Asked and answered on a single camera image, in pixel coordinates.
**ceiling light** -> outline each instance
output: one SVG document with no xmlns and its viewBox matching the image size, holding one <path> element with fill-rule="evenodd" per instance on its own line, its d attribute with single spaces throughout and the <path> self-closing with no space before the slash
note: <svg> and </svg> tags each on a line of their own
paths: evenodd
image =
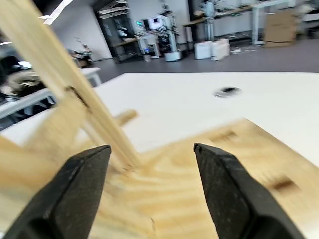
<svg viewBox="0 0 319 239">
<path fill-rule="evenodd" d="M 45 16 L 40 16 L 39 18 L 41 18 L 41 19 L 50 19 L 50 18 L 52 18 L 52 17 L 49 16 L 49 15 L 45 15 Z"/>
<path fill-rule="evenodd" d="M 3 43 L 0 43 L 0 46 L 2 46 L 2 45 L 8 45 L 8 44 L 11 44 L 12 42 L 7 42 L 7 41 L 5 41 L 5 42 L 3 42 Z"/>
<path fill-rule="evenodd" d="M 51 25 L 71 2 L 73 2 L 73 0 L 63 0 L 62 3 L 60 3 L 60 5 L 50 15 L 51 18 L 45 20 L 44 24 Z"/>
<path fill-rule="evenodd" d="M 108 9 L 108 10 L 99 11 L 99 14 L 108 14 L 108 13 L 112 13 L 112 12 L 116 12 L 116 11 L 123 11 L 123 10 L 127 10 L 127 9 L 129 9 L 127 6 L 116 7 L 116 8 L 112 8 L 112 9 Z"/>
</svg>

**cardboard box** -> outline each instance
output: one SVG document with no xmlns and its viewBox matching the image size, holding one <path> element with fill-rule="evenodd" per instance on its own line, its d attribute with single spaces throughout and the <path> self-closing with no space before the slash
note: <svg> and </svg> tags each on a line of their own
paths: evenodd
<svg viewBox="0 0 319 239">
<path fill-rule="evenodd" d="M 290 46 L 296 38 L 297 24 L 293 10 L 267 15 L 265 47 Z"/>
</svg>

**wooden stick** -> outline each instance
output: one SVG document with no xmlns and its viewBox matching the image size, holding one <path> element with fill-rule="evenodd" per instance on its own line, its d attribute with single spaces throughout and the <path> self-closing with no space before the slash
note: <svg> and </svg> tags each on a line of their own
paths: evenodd
<svg viewBox="0 0 319 239">
<path fill-rule="evenodd" d="M 140 157 L 116 124 L 110 112 L 71 60 L 51 29 L 43 25 L 39 11 L 29 0 L 2 0 L 0 28 L 21 55 L 30 61 L 43 82 L 57 98 L 72 86 L 91 111 L 96 134 L 109 143 L 118 160 L 126 167 L 140 165 Z"/>
</svg>

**workbench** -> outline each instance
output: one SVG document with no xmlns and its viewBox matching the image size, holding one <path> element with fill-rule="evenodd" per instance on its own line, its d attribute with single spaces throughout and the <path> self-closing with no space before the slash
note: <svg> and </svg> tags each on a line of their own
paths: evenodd
<svg viewBox="0 0 319 239">
<path fill-rule="evenodd" d="M 226 12 L 223 12 L 223 13 L 216 13 L 216 16 L 213 18 L 213 24 L 215 24 L 214 21 L 217 20 L 217 19 L 228 17 L 228 16 L 231 16 L 231 15 L 236 14 L 236 13 L 243 13 L 243 12 L 246 12 L 246 11 L 251 11 L 252 9 L 253 9 L 252 6 L 247 6 L 247 7 L 243 7 L 243 8 L 234 9 L 234 10 L 231 10 L 231 11 L 226 11 Z M 198 25 L 198 24 L 201 24 L 201 23 L 206 23 L 206 21 L 207 21 L 207 18 L 206 17 L 202 17 L 200 19 L 191 21 L 191 22 L 183 25 L 188 52 L 189 52 L 189 41 L 188 41 L 187 28 L 195 26 L 195 25 Z"/>
<path fill-rule="evenodd" d="M 114 56 L 114 58 L 117 60 L 117 62 L 121 63 L 122 60 L 120 60 L 120 56 L 118 55 L 118 53 L 117 53 L 117 51 L 116 51 L 116 48 L 128 46 L 128 45 L 130 45 L 130 44 L 134 44 L 135 49 L 136 49 L 136 52 L 138 53 L 140 50 L 139 50 L 139 46 L 138 46 L 137 43 L 138 43 L 138 39 L 137 39 L 137 38 L 132 38 L 132 39 L 130 39 L 130 40 L 123 41 L 123 42 L 121 42 L 121 43 L 119 43 L 119 44 L 113 45 L 112 47 L 114 48 L 114 52 L 115 52 L 115 54 L 116 54 L 116 55 Z"/>
</svg>

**computer monitor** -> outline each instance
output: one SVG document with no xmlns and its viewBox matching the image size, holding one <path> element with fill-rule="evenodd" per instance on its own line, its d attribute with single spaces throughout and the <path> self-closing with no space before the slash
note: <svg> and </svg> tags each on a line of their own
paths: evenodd
<svg viewBox="0 0 319 239">
<path fill-rule="evenodd" d="M 156 30 L 163 26 L 163 21 L 160 16 L 150 17 L 148 22 L 151 30 Z"/>
</svg>

